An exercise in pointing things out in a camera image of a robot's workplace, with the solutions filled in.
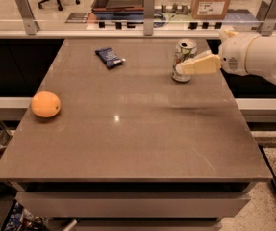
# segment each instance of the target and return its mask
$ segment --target gray tabletop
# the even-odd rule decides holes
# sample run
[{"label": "gray tabletop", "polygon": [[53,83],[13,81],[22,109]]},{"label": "gray tabletop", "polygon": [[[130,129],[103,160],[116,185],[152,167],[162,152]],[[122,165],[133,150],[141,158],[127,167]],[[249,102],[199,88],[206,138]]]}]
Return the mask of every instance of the gray tabletop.
[{"label": "gray tabletop", "polygon": [[[221,73],[172,80],[177,41],[66,40],[39,88],[61,99],[61,112],[27,111],[0,161],[0,180],[269,180]],[[127,63],[107,70],[94,53],[107,46]]]}]

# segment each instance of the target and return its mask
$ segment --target speckled floor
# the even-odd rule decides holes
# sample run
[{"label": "speckled floor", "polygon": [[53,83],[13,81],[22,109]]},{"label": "speckled floor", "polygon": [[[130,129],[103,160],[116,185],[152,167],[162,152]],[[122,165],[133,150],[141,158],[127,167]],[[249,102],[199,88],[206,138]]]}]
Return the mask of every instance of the speckled floor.
[{"label": "speckled floor", "polygon": [[[276,148],[264,151],[276,174]],[[270,183],[258,183],[249,194],[251,201],[235,217],[222,220],[222,231],[276,231],[276,196]],[[8,208],[11,199],[0,195],[0,207]]]}]

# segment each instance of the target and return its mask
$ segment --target can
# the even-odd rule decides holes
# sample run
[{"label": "can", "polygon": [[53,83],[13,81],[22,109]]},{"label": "can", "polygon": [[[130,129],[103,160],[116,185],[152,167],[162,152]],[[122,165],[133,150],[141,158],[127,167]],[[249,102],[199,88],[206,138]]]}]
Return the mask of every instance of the can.
[{"label": "can", "polygon": [[190,75],[179,74],[176,71],[176,65],[189,58],[194,58],[196,55],[196,42],[190,39],[182,39],[176,45],[172,78],[178,82],[188,82],[191,79]]}]

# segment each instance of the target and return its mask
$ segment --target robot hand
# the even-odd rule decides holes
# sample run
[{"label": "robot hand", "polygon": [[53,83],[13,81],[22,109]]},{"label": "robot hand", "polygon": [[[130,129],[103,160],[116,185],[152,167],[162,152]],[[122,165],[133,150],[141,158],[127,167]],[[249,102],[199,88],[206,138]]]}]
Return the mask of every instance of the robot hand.
[{"label": "robot hand", "polygon": [[180,74],[215,73],[221,67],[237,75],[257,75],[276,85],[276,37],[221,31],[219,54],[203,52],[176,65]]}]

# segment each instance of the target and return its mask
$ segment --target orange box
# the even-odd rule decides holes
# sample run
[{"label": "orange box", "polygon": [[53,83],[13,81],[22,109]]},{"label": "orange box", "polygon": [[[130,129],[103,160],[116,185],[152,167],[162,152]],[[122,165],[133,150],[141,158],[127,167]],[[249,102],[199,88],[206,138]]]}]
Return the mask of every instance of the orange box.
[{"label": "orange box", "polygon": [[194,19],[224,19],[231,0],[191,0]]}]

